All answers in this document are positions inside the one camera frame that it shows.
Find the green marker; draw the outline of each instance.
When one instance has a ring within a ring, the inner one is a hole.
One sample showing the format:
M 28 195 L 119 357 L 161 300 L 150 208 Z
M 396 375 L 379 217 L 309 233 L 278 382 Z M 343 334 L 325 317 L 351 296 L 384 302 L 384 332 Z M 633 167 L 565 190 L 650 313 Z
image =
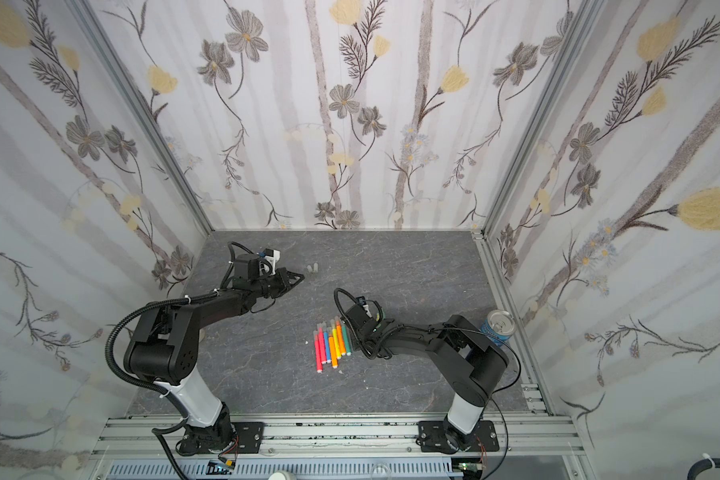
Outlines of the green marker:
M 342 323 L 342 335 L 344 335 L 344 347 L 346 348 L 347 355 L 352 354 L 352 341 L 349 339 L 349 335 L 347 335 L 347 326 Z

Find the floral wallpaper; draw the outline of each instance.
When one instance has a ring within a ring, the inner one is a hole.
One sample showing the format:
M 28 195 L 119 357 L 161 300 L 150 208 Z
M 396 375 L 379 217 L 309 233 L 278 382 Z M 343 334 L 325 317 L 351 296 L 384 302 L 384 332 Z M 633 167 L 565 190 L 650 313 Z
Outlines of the floral wallpaper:
M 0 478 L 79 476 L 134 394 L 105 335 L 205 239 L 108 79 L 63 3 L 0 1 Z
M 478 228 L 578 2 L 93 0 L 217 229 Z
M 720 457 L 720 0 L 605 3 L 489 241 L 601 478 Z

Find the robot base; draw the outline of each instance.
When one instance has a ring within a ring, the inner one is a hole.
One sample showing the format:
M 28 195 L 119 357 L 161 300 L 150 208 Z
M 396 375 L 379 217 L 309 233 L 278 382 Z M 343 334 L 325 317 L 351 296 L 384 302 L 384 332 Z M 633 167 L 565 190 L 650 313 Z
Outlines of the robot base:
M 238 453 L 259 453 L 264 424 L 262 422 L 230 422 L 230 410 L 222 402 L 221 413 L 213 425 L 184 427 L 184 438 L 176 444 L 181 456 L 196 454 L 218 454 L 233 445 Z
M 494 423 L 489 420 L 480 420 L 469 437 L 460 438 L 462 452 L 480 452 L 480 442 L 486 452 L 498 452 L 499 441 L 496 437 Z M 453 445 L 446 436 L 443 422 L 421 421 L 418 423 L 418 438 L 416 443 L 422 447 L 422 452 L 440 452 L 447 455 L 456 453 L 459 448 Z

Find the red marker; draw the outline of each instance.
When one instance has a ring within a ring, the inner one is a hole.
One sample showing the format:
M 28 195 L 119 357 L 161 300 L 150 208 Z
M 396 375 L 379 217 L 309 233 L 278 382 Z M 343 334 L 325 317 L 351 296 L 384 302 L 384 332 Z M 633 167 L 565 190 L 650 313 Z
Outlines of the red marker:
M 322 373 L 322 361 L 320 360 L 320 342 L 317 340 L 317 331 L 315 333 L 315 362 L 317 363 L 317 373 Z
M 326 359 L 326 341 L 323 339 L 322 324 L 318 325 L 317 340 L 320 342 L 320 363 L 328 363 Z

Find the can lid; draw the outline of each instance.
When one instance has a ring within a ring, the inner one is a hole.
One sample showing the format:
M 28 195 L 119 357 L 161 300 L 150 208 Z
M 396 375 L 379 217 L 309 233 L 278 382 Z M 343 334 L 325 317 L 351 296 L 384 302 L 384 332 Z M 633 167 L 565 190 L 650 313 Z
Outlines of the can lid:
M 515 331 L 512 314 L 505 310 L 494 310 L 488 314 L 490 328 L 499 335 L 509 336 Z

